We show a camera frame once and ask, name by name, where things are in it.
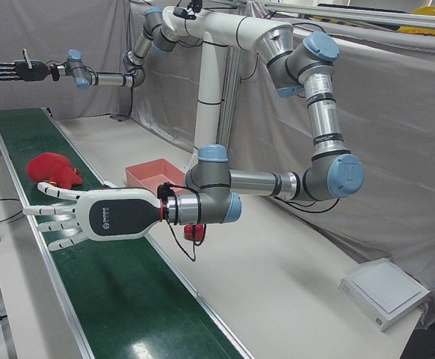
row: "green conveyor belt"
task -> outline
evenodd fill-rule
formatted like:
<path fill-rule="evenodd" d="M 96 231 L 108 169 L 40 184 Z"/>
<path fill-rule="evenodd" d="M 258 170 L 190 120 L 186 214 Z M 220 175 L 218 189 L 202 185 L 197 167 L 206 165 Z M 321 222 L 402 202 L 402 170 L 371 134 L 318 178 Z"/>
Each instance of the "green conveyor belt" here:
<path fill-rule="evenodd" d="M 25 173 L 43 152 L 63 154 L 80 169 L 84 185 L 75 189 L 101 186 L 42 109 L 0 111 L 0 134 L 31 205 L 66 202 L 39 192 Z M 44 238 L 48 244 L 72 231 Z M 88 240 L 52 256 L 96 358 L 241 358 L 144 238 Z"/>

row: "blue joint cap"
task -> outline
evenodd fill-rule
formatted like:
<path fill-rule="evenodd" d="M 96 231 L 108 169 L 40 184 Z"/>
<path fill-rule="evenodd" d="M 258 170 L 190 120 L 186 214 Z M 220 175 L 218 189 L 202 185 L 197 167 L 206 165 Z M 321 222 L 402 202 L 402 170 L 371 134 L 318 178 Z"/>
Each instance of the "blue joint cap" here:
<path fill-rule="evenodd" d="M 144 16 L 146 16 L 148 13 L 162 13 L 163 8 L 161 6 L 152 6 L 148 7 L 146 11 L 144 11 Z"/>
<path fill-rule="evenodd" d="M 228 162 L 227 150 L 220 144 L 209 144 L 197 151 L 197 159 L 206 162 Z"/>
<path fill-rule="evenodd" d="M 327 174 L 327 187 L 334 197 L 354 194 L 363 183 L 364 167 L 356 156 L 348 153 L 334 159 Z"/>
<path fill-rule="evenodd" d="M 295 85 L 288 88 L 277 88 L 276 90 L 279 97 L 286 98 L 301 93 L 302 91 L 304 91 L 304 86 Z"/>
<path fill-rule="evenodd" d="M 75 85 L 77 88 L 85 89 L 90 87 L 90 82 L 84 77 L 75 78 Z"/>
<path fill-rule="evenodd" d="M 313 32 L 306 37 L 302 44 L 321 60 L 333 62 L 339 56 L 339 47 L 332 37 L 324 32 Z"/>
<path fill-rule="evenodd" d="M 158 48 L 154 43 L 151 45 L 152 49 L 155 50 L 156 52 L 162 54 L 162 55 L 169 55 L 170 52 L 169 51 L 164 51 L 161 50 L 160 48 Z"/>
<path fill-rule="evenodd" d="M 226 217 L 224 217 L 222 223 L 236 222 L 241 217 L 242 205 L 239 194 L 231 192 L 231 204 L 227 210 Z"/>
<path fill-rule="evenodd" d="M 68 60 L 70 61 L 81 61 L 82 60 L 81 51 L 71 49 L 68 51 Z"/>

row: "white box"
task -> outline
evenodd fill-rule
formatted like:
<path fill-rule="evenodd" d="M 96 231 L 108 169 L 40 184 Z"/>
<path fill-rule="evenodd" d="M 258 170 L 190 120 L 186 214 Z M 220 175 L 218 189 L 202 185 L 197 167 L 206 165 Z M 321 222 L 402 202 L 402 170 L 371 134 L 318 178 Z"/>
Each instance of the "white box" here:
<path fill-rule="evenodd" d="M 380 331 L 416 308 L 429 293 L 387 260 L 366 263 L 345 277 L 339 288 Z"/>

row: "red plush toy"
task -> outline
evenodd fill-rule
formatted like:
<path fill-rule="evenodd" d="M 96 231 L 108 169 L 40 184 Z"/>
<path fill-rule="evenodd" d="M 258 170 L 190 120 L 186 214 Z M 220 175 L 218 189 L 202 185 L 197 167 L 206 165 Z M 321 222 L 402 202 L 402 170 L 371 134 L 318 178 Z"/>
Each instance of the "red plush toy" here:
<path fill-rule="evenodd" d="M 79 169 L 72 168 L 65 156 L 57 153 L 42 153 L 32 159 L 26 166 L 26 174 L 35 182 L 47 181 L 60 188 L 71 189 L 72 185 L 81 185 Z"/>

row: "pink box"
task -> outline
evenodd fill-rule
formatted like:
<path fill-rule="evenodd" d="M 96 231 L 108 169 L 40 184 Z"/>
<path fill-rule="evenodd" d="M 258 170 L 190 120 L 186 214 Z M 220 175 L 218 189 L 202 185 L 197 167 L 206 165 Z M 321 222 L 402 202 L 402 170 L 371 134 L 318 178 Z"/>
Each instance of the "pink box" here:
<path fill-rule="evenodd" d="M 148 188 L 154 194 L 156 194 L 158 186 L 165 182 L 183 185 L 184 180 L 185 174 L 165 159 L 156 159 L 126 168 L 128 187 Z M 174 188 L 174 191 L 178 194 L 186 190 Z"/>

